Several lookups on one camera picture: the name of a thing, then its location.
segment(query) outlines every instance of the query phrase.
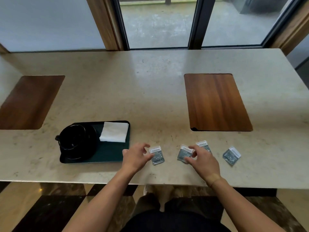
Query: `tray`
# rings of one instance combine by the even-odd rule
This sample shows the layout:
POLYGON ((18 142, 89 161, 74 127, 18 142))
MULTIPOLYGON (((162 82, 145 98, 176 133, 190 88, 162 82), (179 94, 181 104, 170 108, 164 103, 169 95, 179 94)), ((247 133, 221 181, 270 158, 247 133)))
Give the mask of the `tray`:
POLYGON ((89 124, 95 128, 97 134, 98 146, 94 155, 87 160, 70 160, 67 159, 63 154, 60 155, 60 162, 63 164, 72 163, 100 163, 100 162, 121 162, 123 159, 122 150, 129 149, 130 142, 130 122, 128 121, 107 121, 107 122, 119 122, 128 123, 128 132, 125 143, 120 142, 101 142, 99 137, 101 136, 102 129, 104 126, 104 121, 99 122, 79 122, 76 124, 89 124))

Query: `person's left arm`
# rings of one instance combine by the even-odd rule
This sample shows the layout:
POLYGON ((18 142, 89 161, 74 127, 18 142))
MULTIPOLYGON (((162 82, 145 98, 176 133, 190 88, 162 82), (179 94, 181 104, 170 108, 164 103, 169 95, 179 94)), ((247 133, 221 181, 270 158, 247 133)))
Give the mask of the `person's left arm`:
POLYGON ((129 150, 122 151, 121 169, 62 232, 106 231, 130 180, 153 157, 153 154, 143 155, 147 152, 145 147, 150 145, 136 143, 129 150))

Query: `gray packet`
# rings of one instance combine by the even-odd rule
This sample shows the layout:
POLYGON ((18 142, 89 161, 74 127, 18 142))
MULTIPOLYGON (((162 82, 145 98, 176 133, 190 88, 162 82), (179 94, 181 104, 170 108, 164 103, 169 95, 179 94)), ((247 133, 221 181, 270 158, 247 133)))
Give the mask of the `gray packet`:
POLYGON ((209 148, 207 141, 201 141, 201 142, 197 142, 196 145, 198 145, 199 147, 202 147, 204 149, 206 149, 207 151, 211 152, 211 149, 209 148))
POLYGON ((154 154, 154 157, 151 159, 153 165, 161 164, 164 162, 164 157, 160 146, 150 148, 149 152, 154 154))
POLYGON ((234 165, 240 157, 241 154, 233 146, 223 154, 223 159, 225 159, 230 165, 234 165))
POLYGON ((194 149, 188 148, 186 145, 181 145, 181 148, 179 150, 177 160, 180 160, 187 164, 187 162, 184 160, 184 157, 191 157, 193 154, 194 149))

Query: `forearm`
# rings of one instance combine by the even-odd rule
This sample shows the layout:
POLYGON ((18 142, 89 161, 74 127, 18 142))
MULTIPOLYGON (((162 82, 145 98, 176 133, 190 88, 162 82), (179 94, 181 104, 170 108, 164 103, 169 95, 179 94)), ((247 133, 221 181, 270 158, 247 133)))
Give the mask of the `forearm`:
POLYGON ((225 179, 215 181, 211 188, 239 232, 284 232, 280 226, 231 187, 225 179))
POLYGON ((63 232, 104 232, 134 173, 120 169, 63 232))

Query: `napkin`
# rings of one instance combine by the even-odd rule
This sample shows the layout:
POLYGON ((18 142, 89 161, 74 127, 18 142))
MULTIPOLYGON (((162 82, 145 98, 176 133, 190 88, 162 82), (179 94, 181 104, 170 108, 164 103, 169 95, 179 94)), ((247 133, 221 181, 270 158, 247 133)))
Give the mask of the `napkin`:
POLYGON ((104 122, 100 141, 126 142, 128 123, 104 122))

